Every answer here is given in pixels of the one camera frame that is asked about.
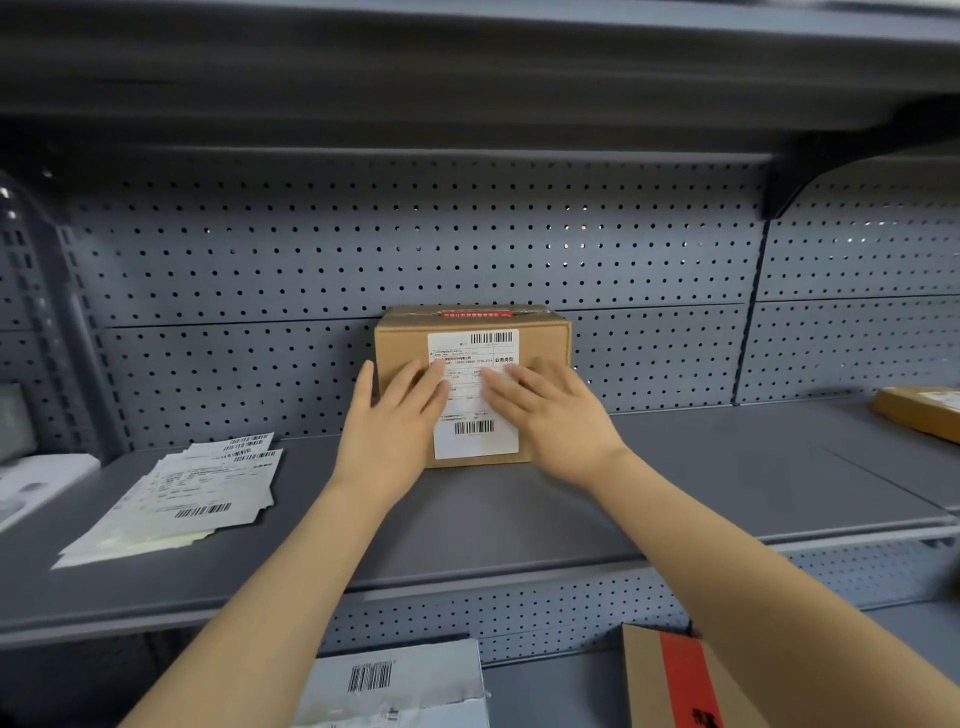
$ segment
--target right hand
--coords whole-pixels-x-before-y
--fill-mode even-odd
[[[572,369],[538,359],[532,369],[508,364],[505,371],[480,373],[484,398],[523,433],[533,461],[551,475],[592,491],[613,459],[632,454]]]

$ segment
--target brown package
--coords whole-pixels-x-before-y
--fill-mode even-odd
[[[436,305],[394,306],[380,319],[373,333],[380,391],[386,390],[404,364],[429,358],[427,336],[441,332],[501,331],[515,329],[518,359],[530,366],[538,357],[549,357],[569,366],[572,332],[570,322],[541,305]],[[431,439],[427,468],[460,465],[525,463],[530,461],[526,443],[519,438],[518,451],[471,457],[438,459]]]
[[[623,651],[634,728],[768,728],[707,643],[624,624]]]
[[[950,387],[886,387],[870,404],[898,425],[960,443],[960,390]]]

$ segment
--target pegboard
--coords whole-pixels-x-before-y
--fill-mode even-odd
[[[611,412],[729,404],[745,309],[566,312],[573,362]],[[159,448],[260,429],[339,433],[360,364],[374,356],[375,323],[112,328],[97,338],[126,436]]]
[[[824,175],[771,222],[757,299],[957,293],[956,166],[892,158]]]
[[[101,331],[108,382],[136,448],[275,431],[339,434],[376,320]]]
[[[32,331],[0,332],[0,382],[15,382],[22,388],[43,451],[64,452],[74,447],[66,409]]]
[[[960,384],[960,296],[757,303],[738,400]]]
[[[747,302],[763,164],[623,157],[95,158],[70,256],[100,327]]]
[[[935,596],[960,556],[953,540],[873,542],[789,553],[799,569],[860,609]],[[650,566],[607,567],[591,576],[461,592],[371,600],[346,599],[324,635],[321,653],[469,635],[492,665],[602,646],[620,624],[686,627],[688,616]]]
[[[610,412],[730,404],[746,305],[569,311],[573,363]]]
[[[4,267],[0,270],[0,331],[29,331],[31,322],[23,305],[23,295],[16,284],[9,251],[3,251]]]

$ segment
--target metal shelf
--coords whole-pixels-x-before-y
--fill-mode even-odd
[[[955,523],[940,508],[825,449],[832,433],[855,425],[854,419],[835,422],[834,407],[806,401],[614,420],[627,444],[679,487],[768,542]],[[183,549],[50,571],[58,551],[165,450],[121,457],[0,535],[0,549],[17,554],[0,566],[0,580],[17,585],[0,604],[0,635],[14,643],[17,633],[53,629],[63,639],[115,630],[124,620],[150,629],[219,608],[313,502],[337,443],[335,437],[284,442],[276,506],[252,526]],[[911,453],[923,456],[922,449]],[[436,592],[438,582],[522,583],[532,571],[638,558],[598,507],[531,465],[436,470],[390,514],[351,588],[415,595]]]
[[[0,116],[178,144],[769,152],[960,89],[943,9],[474,6],[15,3]]]
[[[960,611],[946,603],[908,604],[868,613],[955,683],[960,683]],[[623,653],[587,654],[488,667],[492,728],[549,725],[617,728],[630,725]]]

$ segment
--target black bracket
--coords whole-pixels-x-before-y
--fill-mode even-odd
[[[887,123],[860,132],[801,134],[767,172],[764,220],[776,220],[808,184],[845,164],[960,138],[960,96],[901,107]]]

